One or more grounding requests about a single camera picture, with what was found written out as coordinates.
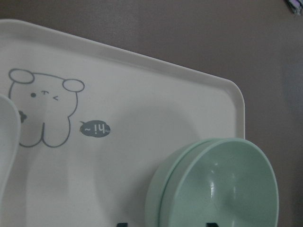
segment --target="speech bubble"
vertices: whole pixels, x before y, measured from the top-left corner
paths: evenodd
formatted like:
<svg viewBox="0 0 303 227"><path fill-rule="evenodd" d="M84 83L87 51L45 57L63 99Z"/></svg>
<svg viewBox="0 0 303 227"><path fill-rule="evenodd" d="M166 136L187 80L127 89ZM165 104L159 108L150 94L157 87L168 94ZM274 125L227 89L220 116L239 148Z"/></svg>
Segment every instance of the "speech bubble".
<svg viewBox="0 0 303 227"><path fill-rule="evenodd" d="M103 121L93 120L81 123L80 132L83 135L100 138L110 133L110 127Z"/></svg>

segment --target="plastic tray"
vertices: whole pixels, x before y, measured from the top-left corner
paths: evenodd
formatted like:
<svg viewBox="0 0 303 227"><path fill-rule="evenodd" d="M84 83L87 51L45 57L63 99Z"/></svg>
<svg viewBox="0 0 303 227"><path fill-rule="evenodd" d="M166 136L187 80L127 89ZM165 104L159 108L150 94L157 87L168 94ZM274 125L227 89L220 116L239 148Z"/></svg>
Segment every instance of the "plastic tray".
<svg viewBox="0 0 303 227"><path fill-rule="evenodd" d="M142 227L164 158L244 138L233 82L16 20L0 20L0 93L23 120L3 226Z"/></svg>

